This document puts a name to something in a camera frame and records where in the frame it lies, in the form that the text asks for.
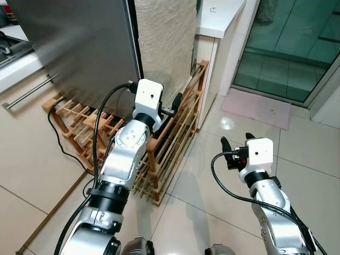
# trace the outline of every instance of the metal handle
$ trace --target metal handle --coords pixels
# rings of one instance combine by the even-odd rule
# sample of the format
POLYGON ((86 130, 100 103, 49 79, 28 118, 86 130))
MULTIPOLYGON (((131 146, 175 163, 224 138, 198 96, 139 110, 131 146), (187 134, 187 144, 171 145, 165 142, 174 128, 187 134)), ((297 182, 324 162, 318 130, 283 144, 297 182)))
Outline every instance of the metal handle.
POLYGON ((30 94, 34 93, 35 91, 37 91, 38 89, 40 89, 42 86, 44 86, 45 84, 47 84, 49 81, 52 81, 53 78, 55 78, 55 76, 47 79, 46 81, 43 81, 41 84, 37 85, 36 87, 34 87, 33 89, 31 89, 30 91, 28 91, 27 93, 25 93, 24 95, 22 95, 21 97, 19 97, 18 99, 14 100, 13 102, 9 103, 3 103, 2 106, 6 109, 9 110, 11 109, 14 105, 16 105, 17 103, 19 103, 21 100, 27 98, 30 94))

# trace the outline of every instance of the refrigerator door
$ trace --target refrigerator door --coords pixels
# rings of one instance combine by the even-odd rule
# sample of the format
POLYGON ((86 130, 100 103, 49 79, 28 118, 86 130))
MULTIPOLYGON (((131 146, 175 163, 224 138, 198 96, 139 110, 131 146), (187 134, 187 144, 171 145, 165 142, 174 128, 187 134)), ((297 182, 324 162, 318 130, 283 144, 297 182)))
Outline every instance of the refrigerator door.
MULTIPOLYGON (((127 0, 8 3, 66 98, 99 108, 115 86, 141 78, 127 0)), ((105 110, 130 118, 133 103, 133 94, 119 91, 105 110)))

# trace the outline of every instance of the pink bath mat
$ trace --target pink bath mat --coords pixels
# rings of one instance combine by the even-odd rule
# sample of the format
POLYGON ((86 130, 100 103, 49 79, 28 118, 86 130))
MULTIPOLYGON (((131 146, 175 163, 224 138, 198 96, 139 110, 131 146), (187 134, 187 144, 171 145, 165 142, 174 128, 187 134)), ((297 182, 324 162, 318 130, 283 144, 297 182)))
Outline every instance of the pink bath mat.
POLYGON ((230 89, 223 100, 221 110, 252 118, 284 130, 289 129, 291 104, 268 97, 230 89))

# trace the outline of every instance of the beige tile floor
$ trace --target beige tile floor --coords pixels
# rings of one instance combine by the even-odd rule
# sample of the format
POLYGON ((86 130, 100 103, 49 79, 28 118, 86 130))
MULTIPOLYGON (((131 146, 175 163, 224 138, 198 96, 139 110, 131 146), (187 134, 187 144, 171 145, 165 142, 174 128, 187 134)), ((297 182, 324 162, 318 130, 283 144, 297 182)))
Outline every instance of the beige tile floor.
MULTIPOLYGON (((242 255, 266 254, 251 206, 225 194, 215 183, 209 167, 213 156, 221 150, 222 135, 230 139, 232 146, 239 146, 244 143, 245 132, 251 132, 273 140, 273 171, 295 211, 328 254, 339 254, 339 129, 312 122, 308 111, 293 107, 290 130, 283 131, 220 111, 222 100, 223 97, 216 98, 161 206, 156 208, 151 202, 131 196, 117 238, 124 244, 143 235, 153 240, 156 254, 163 255, 204 254, 204 249, 215 242, 224 243, 242 255), (234 122, 232 130, 220 128, 221 119, 226 117, 234 122)), ((216 162, 216 171, 233 192, 249 195, 237 172, 228 171, 222 159, 216 162)), ((83 199, 81 189, 86 181, 68 198, 25 255, 53 253, 63 225, 83 199)))

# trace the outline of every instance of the white countertop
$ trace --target white countertop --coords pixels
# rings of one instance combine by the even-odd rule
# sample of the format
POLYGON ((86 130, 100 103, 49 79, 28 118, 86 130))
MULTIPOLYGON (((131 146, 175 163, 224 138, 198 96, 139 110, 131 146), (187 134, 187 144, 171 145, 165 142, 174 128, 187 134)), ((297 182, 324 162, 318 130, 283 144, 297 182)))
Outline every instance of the white countertop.
POLYGON ((196 34, 223 38, 245 0, 202 0, 197 14, 196 34))
MULTIPOLYGON (((10 37, 28 40, 19 25, 8 25, 0 31, 10 37)), ((37 54, 31 53, 0 69, 0 93, 43 67, 37 54)))

